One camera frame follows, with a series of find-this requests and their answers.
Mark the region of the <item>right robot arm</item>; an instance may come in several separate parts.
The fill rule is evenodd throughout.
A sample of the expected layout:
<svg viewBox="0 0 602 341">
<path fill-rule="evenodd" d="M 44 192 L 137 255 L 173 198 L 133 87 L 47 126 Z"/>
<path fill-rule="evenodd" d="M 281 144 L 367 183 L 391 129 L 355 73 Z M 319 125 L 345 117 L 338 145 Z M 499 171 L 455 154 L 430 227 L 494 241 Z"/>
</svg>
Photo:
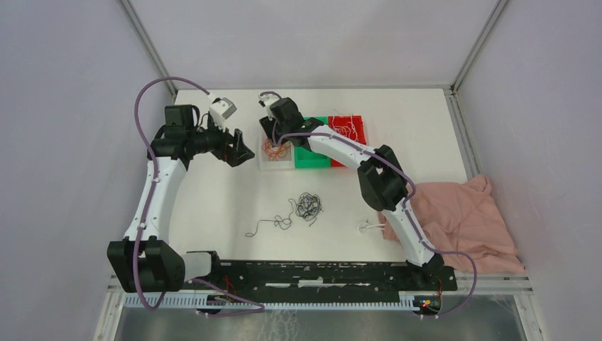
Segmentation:
<svg viewBox="0 0 602 341">
<path fill-rule="evenodd" d="M 335 132 L 318 119 L 304 118 L 291 98 L 275 92 L 260 93 L 258 101 L 268 113 L 260 124 L 273 144 L 290 142 L 356 171 L 363 200 L 384 216 L 402 244 L 406 262 L 412 266 L 412 285 L 427 290 L 438 282 L 444 267 L 442 255 L 418 222 L 410 204 L 415 184 L 403 173 L 391 147 L 370 147 Z"/>
</svg>

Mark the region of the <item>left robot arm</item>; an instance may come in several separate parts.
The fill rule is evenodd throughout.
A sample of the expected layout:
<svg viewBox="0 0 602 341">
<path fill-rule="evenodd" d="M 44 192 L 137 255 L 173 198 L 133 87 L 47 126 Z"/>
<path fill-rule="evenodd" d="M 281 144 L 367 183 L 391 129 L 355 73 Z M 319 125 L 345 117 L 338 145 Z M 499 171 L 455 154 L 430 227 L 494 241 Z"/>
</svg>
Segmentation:
<svg viewBox="0 0 602 341">
<path fill-rule="evenodd" d="M 222 283 L 223 269 L 217 265 L 215 252 L 180 254 L 168 244 L 168 230 L 177 193 L 196 155 L 210 153 L 231 167 L 254 158 L 242 131 L 226 127 L 235 111 L 227 98 L 218 98 L 209 106 L 207 126 L 202 127 L 195 105 L 165 108 L 165 123 L 150 143 L 146 181 L 132 223 L 124 238 L 107 248 L 125 292 L 176 292 L 194 278 L 208 289 Z"/>
</svg>

